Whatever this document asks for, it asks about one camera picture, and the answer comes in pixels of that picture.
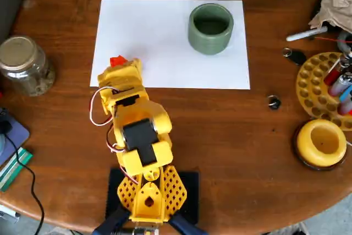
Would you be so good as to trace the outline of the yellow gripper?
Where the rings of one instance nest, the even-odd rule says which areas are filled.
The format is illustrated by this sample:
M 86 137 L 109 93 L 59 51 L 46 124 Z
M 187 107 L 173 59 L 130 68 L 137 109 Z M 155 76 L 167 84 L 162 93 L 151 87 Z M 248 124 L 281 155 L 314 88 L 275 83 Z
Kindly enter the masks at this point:
M 142 84 L 142 63 L 138 58 L 126 60 L 122 65 L 108 67 L 97 77 L 98 87 L 110 86 L 113 89 L 100 91 L 102 107 L 105 114 L 110 114 L 113 106 L 118 101 L 129 97 L 149 99 L 145 87 Z

